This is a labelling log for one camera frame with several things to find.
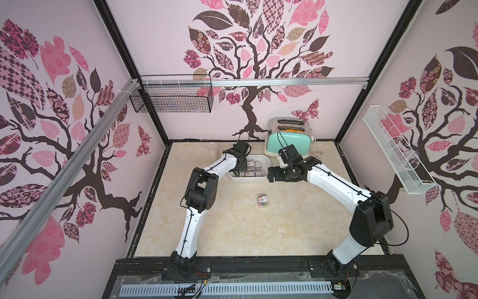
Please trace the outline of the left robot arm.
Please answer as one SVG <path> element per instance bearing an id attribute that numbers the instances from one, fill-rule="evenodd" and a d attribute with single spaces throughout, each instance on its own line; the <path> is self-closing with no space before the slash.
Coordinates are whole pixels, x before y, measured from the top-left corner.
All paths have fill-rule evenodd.
<path id="1" fill-rule="evenodd" d="M 217 198 L 220 179 L 229 172 L 238 173 L 247 166 L 251 146 L 239 140 L 223 151 L 221 157 L 206 168 L 194 168 L 180 207 L 186 209 L 186 218 L 180 241 L 171 254 L 171 263 L 179 275 L 189 278 L 195 274 L 197 243 L 202 223 Z"/>

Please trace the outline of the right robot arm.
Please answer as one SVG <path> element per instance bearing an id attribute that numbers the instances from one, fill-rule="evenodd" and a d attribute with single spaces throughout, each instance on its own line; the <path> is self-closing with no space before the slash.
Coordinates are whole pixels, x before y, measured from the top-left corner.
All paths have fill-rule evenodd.
<path id="1" fill-rule="evenodd" d="M 268 168 L 270 183 L 307 181 L 334 197 L 352 213 L 349 232 L 322 264 L 332 277 L 343 275 L 356 257 L 373 247 L 394 228 L 390 202 L 382 192 L 369 191 L 348 182 L 314 156 L 302 157 L 294 145 L 278 152 L 283 166 Z"/>

